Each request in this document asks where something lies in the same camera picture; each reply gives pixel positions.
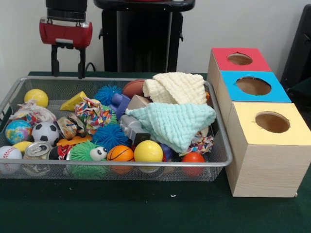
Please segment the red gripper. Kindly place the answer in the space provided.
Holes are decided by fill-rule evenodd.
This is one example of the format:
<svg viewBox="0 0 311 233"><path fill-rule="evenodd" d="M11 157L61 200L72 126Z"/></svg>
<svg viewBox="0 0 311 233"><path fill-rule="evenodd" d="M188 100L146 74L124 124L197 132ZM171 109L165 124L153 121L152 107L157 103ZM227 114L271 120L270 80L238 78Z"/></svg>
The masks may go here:
<svg viewBox="0 0 311 233"><path fill-rule="evenodd" d="M91 22L62 21L42 17L39 32L44 44L52 45L51 68L54 77L59 76L59 61L57 60L57 43L71 44L80 52L78 64L78 79L85 77L86 48L92 39L93 27Z"/></svg>

